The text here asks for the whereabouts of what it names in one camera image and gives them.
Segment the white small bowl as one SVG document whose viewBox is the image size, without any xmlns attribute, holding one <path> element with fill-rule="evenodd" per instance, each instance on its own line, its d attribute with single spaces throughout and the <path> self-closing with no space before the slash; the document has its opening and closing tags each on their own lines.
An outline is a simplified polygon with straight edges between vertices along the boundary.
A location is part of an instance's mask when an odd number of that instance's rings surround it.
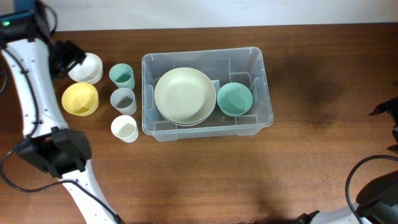
<svg viewBox="0 0 398 224">
<path fill-rule="evenodd" d="M 69 71 L 69 77 L 75 82 L 84 82 L 94 85 L 103 76 L 102 60 L 93 53 L 86 53 L 82 64 L 77 64 Z"/>
</svg>

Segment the yellow small bowl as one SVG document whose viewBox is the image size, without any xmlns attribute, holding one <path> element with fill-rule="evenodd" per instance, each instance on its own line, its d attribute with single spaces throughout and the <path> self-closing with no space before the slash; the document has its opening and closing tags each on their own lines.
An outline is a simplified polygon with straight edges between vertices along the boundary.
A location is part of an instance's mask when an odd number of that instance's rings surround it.
<svg viewBox="0 0 398 224">
<path fill-rule="evenodd" d="M 62 95 L 63 109 L 76 116 L 93 114 L 99 106 L 97 89 L 89 83 L 70 85 Z"/>
</svg>

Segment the mint green cup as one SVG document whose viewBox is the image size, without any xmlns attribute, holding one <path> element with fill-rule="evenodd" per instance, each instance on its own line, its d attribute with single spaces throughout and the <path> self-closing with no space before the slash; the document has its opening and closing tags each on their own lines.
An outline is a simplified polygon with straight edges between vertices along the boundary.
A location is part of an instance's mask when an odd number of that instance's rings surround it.
<svg viewBox="0 0 398 224">
<path fill-rule="evenodd" d="M 109 71 L 109 77 L 118 88 L 133 90 L 135 87 L 134 72 L 128 64 L 114 65 Z"/>
</svg>

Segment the grey cup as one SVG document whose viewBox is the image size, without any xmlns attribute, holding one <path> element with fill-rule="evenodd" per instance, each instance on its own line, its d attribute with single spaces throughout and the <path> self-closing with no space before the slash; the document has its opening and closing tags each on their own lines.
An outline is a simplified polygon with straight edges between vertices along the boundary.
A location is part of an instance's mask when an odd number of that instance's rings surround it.
<svg viewBox="0 0 398 224">
<path fill-rule="evenodd" d="M 137 111 L 135 94 L 129 88 L 118 88 L 113 91 L 110 102 L 121 114 L 133 115 Z"/>
</svg>

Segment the beige plate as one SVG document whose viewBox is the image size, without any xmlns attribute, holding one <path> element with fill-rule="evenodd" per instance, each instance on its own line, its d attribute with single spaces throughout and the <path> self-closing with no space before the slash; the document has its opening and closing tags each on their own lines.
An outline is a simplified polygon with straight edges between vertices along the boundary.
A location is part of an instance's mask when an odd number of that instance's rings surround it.
<svg viewBox="0 0 398 224">
<path fill-rule="evenodd" d="M 204 118 L 216 104 L 216 91 L 207 75 L 189 67 L 161 76 L 154 90 L 157 109 L 168 119 L 191 123 Z"/>
<path fill-rule="evenodd" d="M 159 114 L 160 114 L 165 120 L 167 120 L 167 121 L 169 121 L 169 122 L 171 122 L 171 123 L 173 123 L 173 124 L 175 124 L 175 125 L 178 125 L 178 126 L 194 126 L 194 125 L 200 124 L 200 123 L 202 123 L 203 121 L 205 121 L 205 120 L 212 114 L 212 112 L 214 111 L 215 107 L 216 107 L 216 106 L 214 105 L 214 107 L 211 109 L 211 111 L 210 111 L 204 118 L 202 118 L 202 119 L 199 120 L 199 121 L 191 122 L 191 123 L 178 123 L 178 122 L 172 121 L 171 119 L 166 118 L 161 112 L 159 112 Z"/>
</svg>

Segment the mint green small bowl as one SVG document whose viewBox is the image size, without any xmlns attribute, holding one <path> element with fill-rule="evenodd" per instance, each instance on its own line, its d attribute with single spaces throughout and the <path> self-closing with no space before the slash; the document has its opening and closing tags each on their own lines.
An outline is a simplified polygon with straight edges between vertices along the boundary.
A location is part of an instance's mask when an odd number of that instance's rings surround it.
<svg viewBox="0 0 398 224">
<path fill-rule="evenodd" d="M 231 117 L 243 115 L 253 104 L 249 88 L 236 82 L 223 85 L 217 93 L 216 100 L 221 111 Z"/>
</svg>

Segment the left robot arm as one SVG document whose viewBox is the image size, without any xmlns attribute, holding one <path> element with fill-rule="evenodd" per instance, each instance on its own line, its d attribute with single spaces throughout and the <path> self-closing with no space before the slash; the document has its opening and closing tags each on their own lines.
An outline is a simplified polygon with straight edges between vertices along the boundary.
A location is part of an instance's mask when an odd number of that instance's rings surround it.
<svg viewBox="0 0 398 224">
<path fill-rule="evenodd" d="M 16 153 L 56 178 L 33 192 L 63 185 L 87 223 L 122 223 L 96 181 L 86 134 L 69 129 L 57 103 L 53 78 L 67 75 L 86 55 L 69 40 L 52 40 L 50 10 L 39 0 L 1 1 L 1 54 L 16 86 L 24 136 L 6 157 Z"/>
</svg>

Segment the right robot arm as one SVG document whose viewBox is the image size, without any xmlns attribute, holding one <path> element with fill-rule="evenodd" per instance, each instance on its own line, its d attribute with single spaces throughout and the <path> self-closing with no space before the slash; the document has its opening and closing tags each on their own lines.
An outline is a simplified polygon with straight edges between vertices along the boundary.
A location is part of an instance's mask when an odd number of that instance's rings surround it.
<svg viewBox="0 0 398 224">
<path fill-rule="evenodd" d="M 350 171 L 345 183 L 347 206 L 332 212 L 303 213 L 294 222 L 310 223 L 397 223 L 397 171 L 373 179 L 351 201 L 349 188 L 355 172 L 374 160 L 397 161 L 397 156 L 375 155 L 359 161 Z"/>
</svg>

